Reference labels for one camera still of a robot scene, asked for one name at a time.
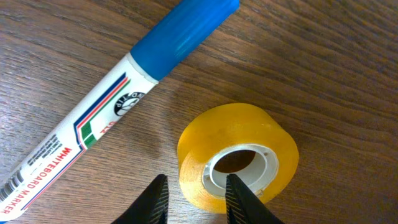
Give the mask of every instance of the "white tape core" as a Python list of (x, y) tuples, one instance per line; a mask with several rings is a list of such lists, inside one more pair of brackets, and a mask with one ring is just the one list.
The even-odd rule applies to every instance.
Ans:
[(258, 144), (238, 144), (221, 150), (205, 166), (202, 182), (205, 189), (214, 196), (224, 197), (226, 176), (229, 173), (218, 172), (215, 165), (224, 156), (237, 151), (254, 151), (256, 155), (245, 168), (233, 172), (257, 196), (275, 179), (278, 173), (278, 158), (273, 150)]

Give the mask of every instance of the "marker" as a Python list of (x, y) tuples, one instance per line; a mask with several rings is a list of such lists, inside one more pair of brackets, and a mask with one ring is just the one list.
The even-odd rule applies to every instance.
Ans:
[(21, 216), (238, 6), (238, 0), (183, 0), (177, 5), (2, 181), (0, 223)]

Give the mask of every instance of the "tape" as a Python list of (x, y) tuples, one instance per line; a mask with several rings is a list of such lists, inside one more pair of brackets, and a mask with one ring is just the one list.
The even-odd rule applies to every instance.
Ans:
[[(239, 153), (247, 152), (253, 154), (251, 161), (239, 168)], [(182, 133), (177, 154), (185, 198), (214, 213), (226, 213), (223, 195), (228, 173), (217, 167), (228, 156), (238, 155), (227, 166), (263, 203), (287, 186), (299, 163), (292, 137), (264, 110), (244, 103), (218, 106), (195, 118)]]

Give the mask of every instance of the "marker logo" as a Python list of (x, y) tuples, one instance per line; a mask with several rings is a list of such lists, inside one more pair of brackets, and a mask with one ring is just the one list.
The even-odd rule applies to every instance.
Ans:
[(129, 111), (138, 101), (145, 96), (145, 93), (134, 92), (126, 93), (114, 105), (114, 113), (118, 116), (123, 116)]

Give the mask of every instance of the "yellow tape roll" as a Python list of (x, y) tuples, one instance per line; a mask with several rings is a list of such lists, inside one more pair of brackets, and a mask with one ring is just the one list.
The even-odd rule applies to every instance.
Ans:
[(264, 110), (244, 103), (218, 106), (195, 118), (178, 142), (180, 186), (187, 200), (203, 210), (226, 213), (227, 174), (214, 167), (240, 150), (256, 153), (237, 175), (263, 203), (286, 187), (299, 163), (294, 140)]

